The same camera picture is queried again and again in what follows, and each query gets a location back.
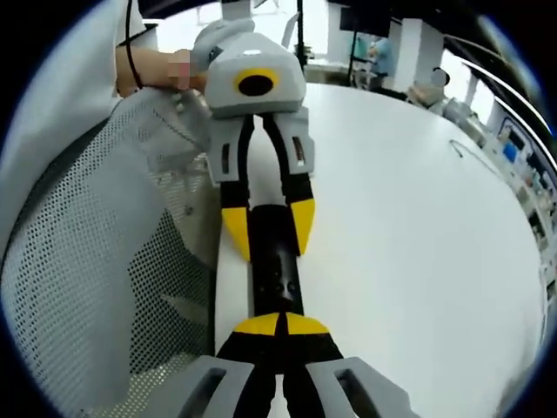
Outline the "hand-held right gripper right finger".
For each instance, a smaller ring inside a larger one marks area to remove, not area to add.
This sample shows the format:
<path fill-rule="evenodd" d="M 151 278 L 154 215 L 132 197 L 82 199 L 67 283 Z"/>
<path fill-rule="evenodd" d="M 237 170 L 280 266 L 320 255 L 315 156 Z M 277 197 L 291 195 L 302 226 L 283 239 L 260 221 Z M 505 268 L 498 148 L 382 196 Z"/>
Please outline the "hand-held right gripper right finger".
<path fill-rule="evenodd" d="M 359 357 L 345 357 L 318 320 L 282 313 L 283 394 L 291 417 L 415 417 L 408 393 Z"/>

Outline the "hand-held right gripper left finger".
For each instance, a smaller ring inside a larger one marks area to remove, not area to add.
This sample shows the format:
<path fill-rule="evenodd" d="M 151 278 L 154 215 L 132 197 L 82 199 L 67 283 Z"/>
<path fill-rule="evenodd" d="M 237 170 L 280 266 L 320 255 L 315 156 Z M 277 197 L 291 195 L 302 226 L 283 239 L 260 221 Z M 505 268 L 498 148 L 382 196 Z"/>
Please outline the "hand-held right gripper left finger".
<path fill-rule="evenodd" d="M 186 369 L 180 384 L 182 417 L 266 417 L 284 373 L 284 314 L 241 321 L 218 353 Z"/>

